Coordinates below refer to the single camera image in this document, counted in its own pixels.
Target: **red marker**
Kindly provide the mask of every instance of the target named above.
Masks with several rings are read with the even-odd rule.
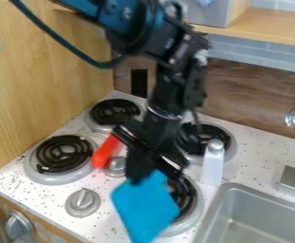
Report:
[[[92,166],[102,168],[107,162],[119,154],[123,144],[113,135],[110,135],[91,159]]]

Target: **wooden shelf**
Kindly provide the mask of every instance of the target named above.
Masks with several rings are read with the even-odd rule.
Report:
[[[295,12],[251,8],[228,28],[194,25],[204,33],[295,46]]]

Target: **speckled countertop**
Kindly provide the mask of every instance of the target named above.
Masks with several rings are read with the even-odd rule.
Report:
[[[277,192],[285,165],[295,167],[295,140],[236,123],[200,115],[203,122],[213,122],[227,128],[236,138],[238,152],[225,164],[223,182],[237,182],[264,193],[295,202],[295,198]],[[81,134],[101,144],[104,136],[94,135],[83,122],[83,113],[53,135]],[[0,196],[30,210],[33,214],[83,242],[130,242],[109,199],[110,189],[122,179],[108,178],[100,170],[87,177],[62,186],[44,186],[27,178],[23,169],[25,155],[0,170]],[[201,169],[191,167],[187,174],[197,178]],[[207,211],[217,188],[200,184]],[[74,218],[65,212],[65,201],[73,192],[89,188],[101,196],[101,207],[92,216]],[[159,238],[157,243],[191,242],[198,226],[175,237]]]

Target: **stainless steel sink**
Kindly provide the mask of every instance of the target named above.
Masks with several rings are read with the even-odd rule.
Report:
[[[295,243],[295,204],[240,184],[224,184],[194,243]]]

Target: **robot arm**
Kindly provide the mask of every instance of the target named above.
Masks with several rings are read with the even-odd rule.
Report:
[[[10,1],[42,28],[44,24],[20,0]],[[129,148],[126,176],[133,183],[139,183],[155,169],[170,179],[178,179],[189,164],[176,148],[175,137],[186,111],[202,105],[206,97],[207,39],[183,22],[182,8],[171,0],[175,16],[166,14],[158,0],[53,2],[104,28],[116,52],[143,55],[157,62],[157,84],[148,99],[143,122],[132,120],[113,133]],[[47,33],[65,46],[60,38]]]

